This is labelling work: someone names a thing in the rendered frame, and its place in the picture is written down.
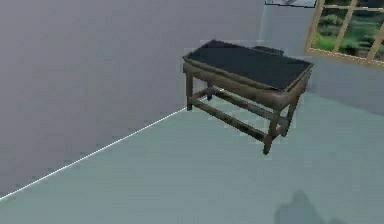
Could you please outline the dark wooden table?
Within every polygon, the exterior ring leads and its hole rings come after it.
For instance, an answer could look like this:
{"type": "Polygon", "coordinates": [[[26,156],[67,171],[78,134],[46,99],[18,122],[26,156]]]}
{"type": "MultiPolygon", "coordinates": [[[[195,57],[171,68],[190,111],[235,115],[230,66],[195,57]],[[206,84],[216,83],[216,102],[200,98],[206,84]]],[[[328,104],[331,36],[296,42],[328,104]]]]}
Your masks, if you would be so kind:
{"type": "Polygon", "coordinates": [[[186,109],[197,107],[264,144],[268,154],[276,137],[286,136],[311,76],[311,62],[285,54],[262,54],[249,47],[211,40],[183,57],[186,109]],[[255,129],[204,103],[216,96],[270,121],[255,129]]]}

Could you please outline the framed wall picture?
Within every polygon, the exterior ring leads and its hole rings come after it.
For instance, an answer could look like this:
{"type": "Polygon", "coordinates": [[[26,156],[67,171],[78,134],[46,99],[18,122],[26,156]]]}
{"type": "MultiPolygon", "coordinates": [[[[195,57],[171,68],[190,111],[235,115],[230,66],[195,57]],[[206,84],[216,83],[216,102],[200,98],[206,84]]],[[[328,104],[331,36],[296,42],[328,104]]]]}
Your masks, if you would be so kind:
{"type": "Polygon", "coordinates": [[[265,5],[314,8],[317,0],[264,0],[265,5]]]}

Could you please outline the flat black object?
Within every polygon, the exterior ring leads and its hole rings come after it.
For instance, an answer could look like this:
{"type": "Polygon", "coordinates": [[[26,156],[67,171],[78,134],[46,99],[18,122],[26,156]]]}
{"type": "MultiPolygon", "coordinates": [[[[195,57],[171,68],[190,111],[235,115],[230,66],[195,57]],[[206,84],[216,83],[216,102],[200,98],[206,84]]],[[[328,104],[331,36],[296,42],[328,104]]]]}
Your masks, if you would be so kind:
{"type": "Polygon", "coordinates": [[[281,49],[275,49],[275,48],[261,46],[261,45],[254,46],[251,49],[257,52],[260,52],[262,54],[280,55],[280,56],[284,55],[284,51],[281,49]]]}

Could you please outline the wooden framed window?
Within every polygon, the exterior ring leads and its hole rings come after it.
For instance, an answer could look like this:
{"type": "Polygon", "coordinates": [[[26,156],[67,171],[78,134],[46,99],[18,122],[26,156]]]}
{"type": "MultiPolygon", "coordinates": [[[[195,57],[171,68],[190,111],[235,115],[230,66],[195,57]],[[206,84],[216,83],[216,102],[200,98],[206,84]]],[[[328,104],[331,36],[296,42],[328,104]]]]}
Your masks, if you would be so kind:
{"type": "Polygon", "coordinates": [[[305,52],[384,69],[384,0],[316,0],[305,52]]]}

